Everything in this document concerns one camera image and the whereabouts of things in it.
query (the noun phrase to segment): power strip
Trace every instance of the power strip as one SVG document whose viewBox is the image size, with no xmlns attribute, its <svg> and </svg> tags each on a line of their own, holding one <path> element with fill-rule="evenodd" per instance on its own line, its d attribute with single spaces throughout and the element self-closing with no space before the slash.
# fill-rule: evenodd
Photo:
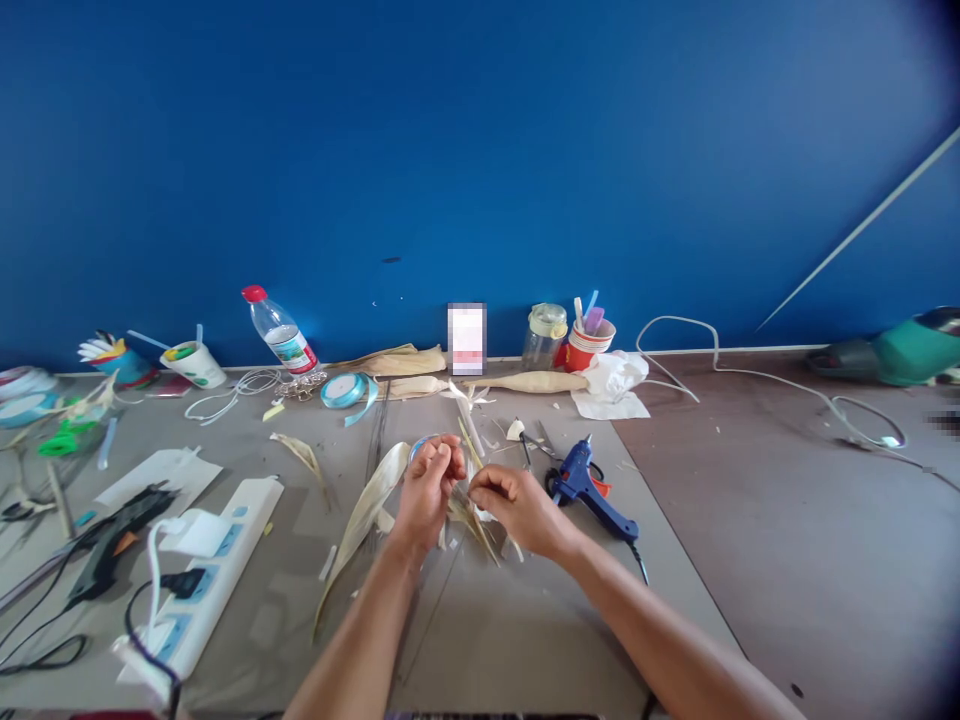
<svg viewBox="0 0 960 720">
<path fill-rule="evenodd" d="M 283 485 L 275 478 L 248 478 L 240 483 L 220 513 L 220 517 L 228 520 L 231 527 L 216 555 L 191 560 L 187 567 L 188 570 L 205 570 L 197 589 L 185 600 L 171 596 L 160 608 L 148 649 L 181 680 L 190 677 L 196 668 L 227 600 L 263 536 L 267 521 L 283 492 Z M 143 639 L 143 628 L 138 630 L 138 635 Z M 126 635 L 114 643 L 112 652 L 125 663 L 117 682 L 146 681 L 158 694 L 166 692 L 169 686 L 166 677 L 136 653 Z"/>
</svg>

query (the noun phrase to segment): blue ribbon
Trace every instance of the blue ribbon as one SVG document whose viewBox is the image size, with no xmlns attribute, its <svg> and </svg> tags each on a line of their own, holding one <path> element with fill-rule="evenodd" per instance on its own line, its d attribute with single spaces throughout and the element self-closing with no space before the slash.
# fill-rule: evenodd
<svg viewBox="0 0 960 720">
<path fill-rule="evenodd" d="M 335 385 L 342 385 L 343 380 L 346 379 L 352 379 L 353 386 L 342 395 L 337 395 L 336 397 L 331 396 L 331 387 Z M 337 375 L 337 377 L 328 381 L 323 388 L 321 388 L 320 400 L 322 400 L 323 404 L 328 408 L 333 410 L 343 410 L 344 408 L 348 408 L 359 402 L 364 393 L 367 394 L 367 404 L 364 406 L 363 410 L 355 415 L 350 415 L 343 421 L 344 427 L 350 427 L 364 416 L 367 410 L 370 409 L 370 406 L 376 401 L 377 396 L 380 393 L 380 388 L 377 383 L 373 381 L 372 377 L 365 373 L 343 373 L 342 375 Z"/>
</svg>

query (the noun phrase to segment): white tissue paper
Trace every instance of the white tissue paper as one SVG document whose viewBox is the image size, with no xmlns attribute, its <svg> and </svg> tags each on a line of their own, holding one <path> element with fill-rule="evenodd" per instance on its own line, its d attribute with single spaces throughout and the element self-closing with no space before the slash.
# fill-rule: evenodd
<svg viewBox="0 0 960 720">
<path fill-rule="evenodd" d="M 590 367 L 578 375 L 587 379 L 586 390 L 571 390 L 577 411 L 590 420 L 626 420 L 650 417 L 640 398 L 630 391 L 642 382 L 650 366 L 640 353 L 612 353 L 594 355 Z"/>
</svg>

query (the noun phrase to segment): ribbon spool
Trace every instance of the ribbon spool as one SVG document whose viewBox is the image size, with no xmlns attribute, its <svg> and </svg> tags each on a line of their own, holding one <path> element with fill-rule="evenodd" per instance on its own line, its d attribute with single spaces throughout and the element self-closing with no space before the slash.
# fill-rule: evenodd
<svg viewBox="0 0 960 720">
<path fill-rule="evenodd" d="M 367 394 L 367 404 L 363 410 L 350 415 L 343 421 L 344 427 L 350 427 L 363 417 L 364 413 L 377 399 L 380 388 L 373 378 L 365 373 L 343 373 L 327 382 L 320 390 L 320 400 L 331 410 L 343 410 L 355 405 Z"/>
</svg>

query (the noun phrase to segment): red bottle cap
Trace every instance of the red bottle cap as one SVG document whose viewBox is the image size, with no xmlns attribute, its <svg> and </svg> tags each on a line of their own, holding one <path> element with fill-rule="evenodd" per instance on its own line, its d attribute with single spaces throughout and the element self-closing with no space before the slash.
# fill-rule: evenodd
<svg viewBox="0 0 960 720">
<path fill-rule="evenodd" d="M 259 285 L 251 285 L 243 289 L 243 299 L 247 302 L 260 302 L 267 299 L 267 291 Z"/>
</svg>

